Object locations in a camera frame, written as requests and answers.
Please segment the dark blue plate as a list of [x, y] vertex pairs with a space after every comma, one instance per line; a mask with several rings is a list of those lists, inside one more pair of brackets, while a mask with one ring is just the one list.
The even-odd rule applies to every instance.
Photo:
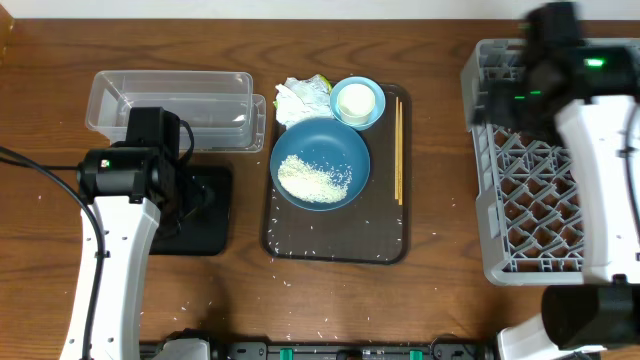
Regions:
[[[307, 203], [286, 192], [277, 179], [277, 170], [288, 155], [324, 169], [348, 168], [352, 180], [347, 197], [332, 204]], [[302, 121], [286, 130], [276, 141], [270, 159], [275, 188], [292, 204], [312, 211], [329, 211], [351, 202], [363, 190], [370, 173], [370, 155], [362, 137], [351, 127], [328, 118]]]

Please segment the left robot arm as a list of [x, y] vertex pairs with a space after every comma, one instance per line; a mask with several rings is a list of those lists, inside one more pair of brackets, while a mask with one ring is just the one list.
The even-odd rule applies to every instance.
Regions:
[[150, 246], [161, 213], [180, 203], [180, 126], [161, 107], [133, 108], [125, 139], [80, 163], [83, 246], [62, 358], [139, 358]]

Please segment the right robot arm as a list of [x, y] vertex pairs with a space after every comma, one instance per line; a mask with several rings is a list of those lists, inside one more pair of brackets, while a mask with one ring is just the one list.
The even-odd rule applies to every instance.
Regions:
[[572, 2], [484, 40], [462, 74], [483, 267], [541, 309], [481, 359], [587, 359], [639, 341], [639, 44], [583, 37]]

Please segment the white rice pile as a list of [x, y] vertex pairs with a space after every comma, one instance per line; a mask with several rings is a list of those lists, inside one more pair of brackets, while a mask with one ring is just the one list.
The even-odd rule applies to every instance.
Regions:
[[307, 203], [332, 204], [347, 197], [352, 173], [348, 168], [324, 169], [297, 155], [288, 155], [278, 167], [277, 179], [294, 198]]

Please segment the cream white cup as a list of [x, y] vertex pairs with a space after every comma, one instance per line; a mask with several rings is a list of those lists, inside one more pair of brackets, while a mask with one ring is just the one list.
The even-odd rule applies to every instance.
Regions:
[[369, 121], [375, 107], [375, 94], [366, 85], [349, 84], [337, 97], [340, 117], [351, 125], [362, 125]]

